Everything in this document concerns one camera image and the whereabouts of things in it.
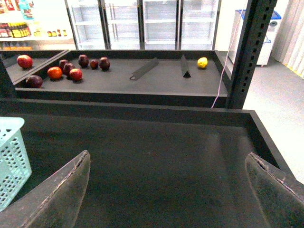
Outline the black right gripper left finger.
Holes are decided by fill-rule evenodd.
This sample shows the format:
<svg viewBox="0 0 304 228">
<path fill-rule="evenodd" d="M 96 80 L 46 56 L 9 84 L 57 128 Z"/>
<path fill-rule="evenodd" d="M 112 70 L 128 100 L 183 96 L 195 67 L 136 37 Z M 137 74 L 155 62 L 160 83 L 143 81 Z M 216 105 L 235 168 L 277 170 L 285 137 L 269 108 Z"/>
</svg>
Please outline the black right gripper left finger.
<svg viewBox="0 0 304 228">
<path fill-rule="evenodd" d="M 0 213 L 2 228 L 72 228 L 84 199 L 90 154 L 82 151 Z"/>
</svg>

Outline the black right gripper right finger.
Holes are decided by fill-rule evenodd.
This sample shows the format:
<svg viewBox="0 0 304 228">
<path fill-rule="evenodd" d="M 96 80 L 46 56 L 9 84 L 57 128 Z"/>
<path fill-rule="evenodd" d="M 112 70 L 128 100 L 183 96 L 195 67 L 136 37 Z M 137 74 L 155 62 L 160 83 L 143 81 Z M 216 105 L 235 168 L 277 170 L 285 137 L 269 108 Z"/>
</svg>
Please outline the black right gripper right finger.
<svg viewBox="0 0 304 228">
<path fill-rule="evenodd" d="M 245 158 L 250 188 L 268 228 L 304 226 L 304 185 L 254 153 Z"/>
</svg>

